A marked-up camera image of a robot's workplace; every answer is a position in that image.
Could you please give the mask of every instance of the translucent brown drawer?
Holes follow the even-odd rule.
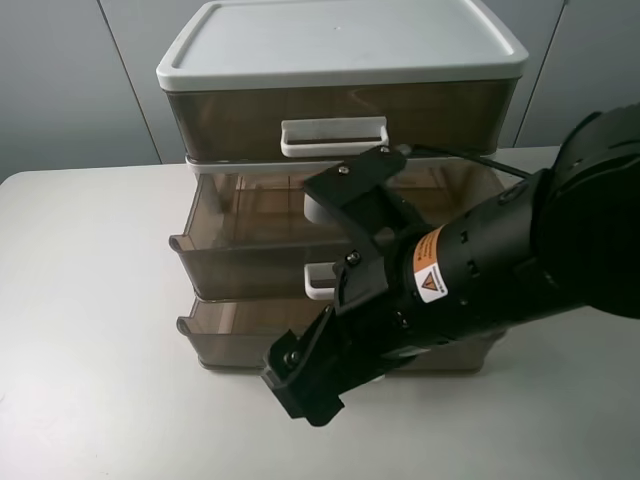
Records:
[[[336,225],[305,218],[305,177],[199,176],[184,233],[170,245],[200,300],[303,298],[305,264],[335,262],[351,251]],[[389,185],[433,225],[502,189],[491,170],[462,160],[412,164]]]
[[[283,120],[384,116],[393,144],[496,150],[517,79],[265,90],[166,92],[191,161],[291,161]]]
[[[264,367],[263,356],[287,330],[304,332],[320,313],[322,302],[308,299],[257,300],[238,303],[196,300],[191,314],[178,319],[178,330],[208,369]],[[504,332],[435,347],[402,369],[406,372],[473,373]]]

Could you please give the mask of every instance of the white drawer handle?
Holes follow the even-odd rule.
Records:
[[[335,280],[333,263],[308,263],[304,266],[304,291],[311,300],[333,300],[333,288],[316,288],[314,280]]]
[[[375,138],[362,142],[326,142],[327,140]],[[311,141],[324,140],[319,143]],[[307,142],[291,144],[290,142]],[[381,145],[389,145],[386,117],[314,118],[284,120],[280,149],[285,157],[335,157],[358,155]]]

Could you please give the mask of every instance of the warning label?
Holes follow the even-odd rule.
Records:
[[[438,290],[438,287],[436,287],[436,282],[433,281],[433,272],[429,272],[429,275],[427,275],[427,279],[422,284],[422,288],[427,288],[429,290]]]
[[[438,300],[449,293],[438,266],[437,245],[441,229],[442,227],[422,237],[413,252],[413,275],[420,297],[425,303]]]

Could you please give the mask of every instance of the white table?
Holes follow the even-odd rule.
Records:
[[[640,323],[591,309],[514,329],[477,376],[358,388],[321,429],[202,369],[167,244],[194,186],[180,165],[0,186],[0,479],[639,477]]]

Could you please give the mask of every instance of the white plastic lid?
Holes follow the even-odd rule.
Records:
[[[211,2],[156,73],[167,91],[517,78],[527,51],[478,0]]]

